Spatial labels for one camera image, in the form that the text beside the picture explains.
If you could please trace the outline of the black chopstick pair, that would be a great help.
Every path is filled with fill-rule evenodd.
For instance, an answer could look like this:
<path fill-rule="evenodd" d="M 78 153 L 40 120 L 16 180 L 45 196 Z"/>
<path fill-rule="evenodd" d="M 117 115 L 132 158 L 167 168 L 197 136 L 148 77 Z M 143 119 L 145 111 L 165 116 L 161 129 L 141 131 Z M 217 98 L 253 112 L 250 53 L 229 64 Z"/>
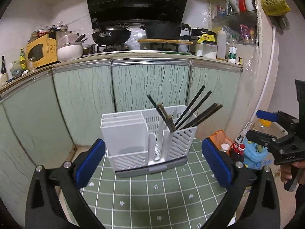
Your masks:
<path fill-rule="evenodd" d="M 186 113 L 189 111 L 189 109 L 191 108 L 191 106 L 194 104 L 194 102 L 196 102 L 197 98 L 200 96 L 200 94 L 202 93 L 202 91 L 205 89 L 205 85 L 203 85 L 200 90 L 197 92 L 197 94 L 195 95 L 195 97 L 191 100 L 191 102 L 189 103 L 189 105 L 186 107 L 186 109 L 183 111 L 183 113 L 180 115 L 180 117 L 178 118 L 178 120 L 175 122 L 175 128 L 178 128 L 178 123 L 184 118 L 184 116 L 186 115 Z"/>

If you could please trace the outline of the brown wooden chopstick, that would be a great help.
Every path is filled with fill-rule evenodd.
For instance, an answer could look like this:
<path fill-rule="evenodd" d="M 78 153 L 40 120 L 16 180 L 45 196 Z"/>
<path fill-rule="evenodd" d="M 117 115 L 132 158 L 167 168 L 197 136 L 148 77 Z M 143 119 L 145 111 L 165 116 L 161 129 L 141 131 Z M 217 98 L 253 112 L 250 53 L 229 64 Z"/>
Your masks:
<path fill-rule="evenodd" d="M 167 127 L 169 128 L 170 132 L 174 132 L 175 126 L 174 126 L 173 118 L 167 114 L 167 112 L 162 104 L 159 103 L 158 106 L 159 106 L 159 109 L 161 110 L 162 114 L 165 117 L 165 123 L 166 123 Z"/>

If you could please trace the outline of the orange plastic bag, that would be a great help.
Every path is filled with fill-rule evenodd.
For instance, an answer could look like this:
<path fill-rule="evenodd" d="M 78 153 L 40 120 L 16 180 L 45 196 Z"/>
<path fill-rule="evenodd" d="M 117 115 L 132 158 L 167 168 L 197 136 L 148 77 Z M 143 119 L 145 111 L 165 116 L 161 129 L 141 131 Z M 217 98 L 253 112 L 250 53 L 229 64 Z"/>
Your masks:
<path fill-rule="evenodd" d="M 214 143 L 216 148 L 221 152 L 229 154 L 229 150 L 233 144 L 232 140 L 229 139 L 223 130 L 218 130 L 209 136 L 211 141 Z"/>

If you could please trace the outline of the green checked tablecloth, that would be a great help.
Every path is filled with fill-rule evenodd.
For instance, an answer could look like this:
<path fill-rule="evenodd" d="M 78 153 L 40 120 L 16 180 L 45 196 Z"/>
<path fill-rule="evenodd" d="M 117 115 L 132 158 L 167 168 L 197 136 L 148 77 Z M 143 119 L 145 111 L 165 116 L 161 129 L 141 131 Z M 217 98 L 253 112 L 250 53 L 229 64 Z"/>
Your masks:
<path fill-rule="evenodd" d="M 118 178 L 104 156 L 80 194 L 105 228 L 201 228 L 226 193 L 201 143 L 193 141 L 186 164 L 137 177 Z"/>

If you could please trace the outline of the clear jar with white powder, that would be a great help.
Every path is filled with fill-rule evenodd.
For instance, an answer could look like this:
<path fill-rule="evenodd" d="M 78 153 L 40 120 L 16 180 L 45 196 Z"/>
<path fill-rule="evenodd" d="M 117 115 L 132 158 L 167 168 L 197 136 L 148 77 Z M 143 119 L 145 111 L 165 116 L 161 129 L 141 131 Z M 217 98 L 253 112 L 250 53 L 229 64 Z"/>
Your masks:
<path fill-rule="evenodd" d="M 213 41 L 203 41 L 203 57 L 216 59 L 217 56 L 217 43 Z"/>

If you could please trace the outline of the white squeeze bottle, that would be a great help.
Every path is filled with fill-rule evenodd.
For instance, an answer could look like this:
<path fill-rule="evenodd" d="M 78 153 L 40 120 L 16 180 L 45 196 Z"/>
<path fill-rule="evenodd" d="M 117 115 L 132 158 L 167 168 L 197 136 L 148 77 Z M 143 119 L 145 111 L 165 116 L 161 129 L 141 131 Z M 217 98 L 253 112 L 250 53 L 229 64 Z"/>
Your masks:
<path fill-rule="evenodd" d="M 226 53 L 226 32 L 223 28 L 218 31 L 217 35 L 217 59 L 225 60 Z"/>

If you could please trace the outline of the yellow plastic bag hanging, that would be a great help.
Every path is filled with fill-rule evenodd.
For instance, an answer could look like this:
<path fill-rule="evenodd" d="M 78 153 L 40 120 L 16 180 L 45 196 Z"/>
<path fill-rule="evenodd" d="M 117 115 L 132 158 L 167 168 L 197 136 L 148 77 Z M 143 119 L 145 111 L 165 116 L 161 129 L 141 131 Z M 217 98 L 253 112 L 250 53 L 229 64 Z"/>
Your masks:
<path fill-rule="evenodd" d="M 284 16 L 291 8 L 285 0 L 261 0 L 261 7 L 267 16 Z"/>

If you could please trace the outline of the red bottle on shelf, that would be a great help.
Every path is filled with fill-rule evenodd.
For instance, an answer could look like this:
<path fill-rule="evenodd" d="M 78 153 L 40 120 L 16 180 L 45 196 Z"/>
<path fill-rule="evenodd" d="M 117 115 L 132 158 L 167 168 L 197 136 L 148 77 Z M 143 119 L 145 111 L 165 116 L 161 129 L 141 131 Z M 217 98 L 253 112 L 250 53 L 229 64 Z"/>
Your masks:
<path fill-rule="evenodd" d="M 239 10 L 240 12 L 247 11 L 245 0 L 239 0 Z"/>

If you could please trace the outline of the white plastic utensil holder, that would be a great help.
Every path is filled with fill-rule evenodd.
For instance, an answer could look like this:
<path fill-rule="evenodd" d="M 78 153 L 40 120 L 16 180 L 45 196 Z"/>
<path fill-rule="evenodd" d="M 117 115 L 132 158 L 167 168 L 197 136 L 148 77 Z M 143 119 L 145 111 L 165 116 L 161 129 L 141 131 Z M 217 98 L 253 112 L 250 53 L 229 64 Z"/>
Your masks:
<path fill-rule="evenodd" d="M 158 173 L 186 164 L 197 127 L 170 132 L 156 109 L 103 114 L 100 129 L 119 178 Z"/>

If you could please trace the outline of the wooden cutting board round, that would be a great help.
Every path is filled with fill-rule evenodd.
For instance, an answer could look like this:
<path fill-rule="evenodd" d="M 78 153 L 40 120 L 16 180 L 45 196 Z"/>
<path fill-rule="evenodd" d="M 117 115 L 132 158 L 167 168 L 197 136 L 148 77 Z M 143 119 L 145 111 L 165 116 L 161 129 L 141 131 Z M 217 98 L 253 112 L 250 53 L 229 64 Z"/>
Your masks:
<path fill-rule="evenodd" d="M 138 39 L 139 43 L 159 43 L 159 44 L 187 44 L 192 45 L 193 42 L 185 40 L 168 40 L 168 39 Z"/>

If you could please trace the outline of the dark sauce bottle on counter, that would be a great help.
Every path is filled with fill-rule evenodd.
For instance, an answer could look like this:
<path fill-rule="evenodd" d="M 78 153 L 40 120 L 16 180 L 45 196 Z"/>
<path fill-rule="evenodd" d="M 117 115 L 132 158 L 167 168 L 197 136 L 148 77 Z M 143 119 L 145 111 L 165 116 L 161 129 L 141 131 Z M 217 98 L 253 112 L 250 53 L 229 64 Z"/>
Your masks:
<path fill-rule="evenodd" d="M 5 64 L 5 57 L 2 56 L 2 65 L 1 65 L 1 74 L 6 74 L 6 64 Z"/>

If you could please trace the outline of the black cooking pot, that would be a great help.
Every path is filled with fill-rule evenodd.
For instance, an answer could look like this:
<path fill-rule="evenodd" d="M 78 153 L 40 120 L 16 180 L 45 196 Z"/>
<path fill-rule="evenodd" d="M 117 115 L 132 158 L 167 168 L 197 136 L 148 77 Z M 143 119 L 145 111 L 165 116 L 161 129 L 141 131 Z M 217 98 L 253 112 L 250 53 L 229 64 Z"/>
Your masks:
<path fill-rule="evenodd" d="M 145 31 L 147 39 L 167 39 L 180 40 L 182 30 L 191 30 L 191 27 L 185 23 L 171 23 L 171 22 L 149 22 L 140 27 Z"/>

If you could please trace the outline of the yellow toy microwave box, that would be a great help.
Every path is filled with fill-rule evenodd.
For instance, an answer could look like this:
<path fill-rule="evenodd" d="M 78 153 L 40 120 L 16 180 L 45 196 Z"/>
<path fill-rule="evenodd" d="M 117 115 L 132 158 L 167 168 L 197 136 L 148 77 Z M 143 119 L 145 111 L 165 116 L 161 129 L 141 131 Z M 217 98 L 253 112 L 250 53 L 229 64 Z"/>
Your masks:
<path fill-rule="evenodd" d="M 25 50 L 26 60 L 33 63 L 34 68 L 58 62 L 57 58 L 57 33 L 49 33 L 29 42 Z"/>

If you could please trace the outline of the black wok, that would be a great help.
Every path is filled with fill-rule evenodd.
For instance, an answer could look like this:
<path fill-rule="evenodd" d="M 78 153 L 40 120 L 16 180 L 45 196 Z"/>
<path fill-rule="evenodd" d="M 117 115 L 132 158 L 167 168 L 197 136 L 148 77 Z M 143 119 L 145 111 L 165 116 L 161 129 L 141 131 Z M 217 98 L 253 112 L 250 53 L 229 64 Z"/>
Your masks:
<path fill-rule="evenodd" d="M 119 23 L 118 26 L 105 27 L 99 23 L 97 18 L 93 18 L 91 21 L 93 26 L 98 26 L 98 31 L 92 33 L 92 38 L 98 45 L 122 45 L 131 36 L 131 31 L 128 30 L 129 24 L 126 22 L 123 25 Z"/>

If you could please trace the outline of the black range hood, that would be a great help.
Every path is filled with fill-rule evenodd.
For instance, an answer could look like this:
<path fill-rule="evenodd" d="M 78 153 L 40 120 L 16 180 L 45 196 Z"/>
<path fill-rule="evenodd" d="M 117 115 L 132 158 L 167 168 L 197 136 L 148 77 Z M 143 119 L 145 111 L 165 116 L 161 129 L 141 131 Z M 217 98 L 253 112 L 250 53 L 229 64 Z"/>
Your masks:
<path fill-rule="evenodd" d="M 147 21 L 182 21 L 187 0 L 87 0 L 92 28 Z"/>

